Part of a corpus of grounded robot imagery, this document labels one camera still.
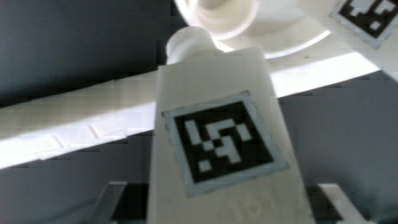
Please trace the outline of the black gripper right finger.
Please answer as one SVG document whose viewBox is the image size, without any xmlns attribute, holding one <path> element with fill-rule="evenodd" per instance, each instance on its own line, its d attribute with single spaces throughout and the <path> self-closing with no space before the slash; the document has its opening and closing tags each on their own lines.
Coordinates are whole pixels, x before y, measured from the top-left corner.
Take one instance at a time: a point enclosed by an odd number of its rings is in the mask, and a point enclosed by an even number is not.
<svg viewBox="0 0 398 224">
<path fill-rule="evenodd" d="M 365 218 L 340 185 L 333 183 L 322 183 L 320 189 L 342 216 L 342 220 L 336 224 L 375 224 L 375 222 Z"/>
</svg>

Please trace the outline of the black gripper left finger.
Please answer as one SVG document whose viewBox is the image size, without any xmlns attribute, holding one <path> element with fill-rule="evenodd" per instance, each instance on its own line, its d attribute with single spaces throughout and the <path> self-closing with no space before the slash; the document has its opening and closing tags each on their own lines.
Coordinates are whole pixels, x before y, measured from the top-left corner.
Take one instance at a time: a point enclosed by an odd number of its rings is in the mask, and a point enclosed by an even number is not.
<svg viewBox="0 0 398 224">
<path fill-rule="evenodd" d="M 125 188 L 127 183 L 121 181 L 113 181 L 105 185 L 93 211 L 79 224 L 114 224 L 113 215 L 123 197 Z"/>
</svg>

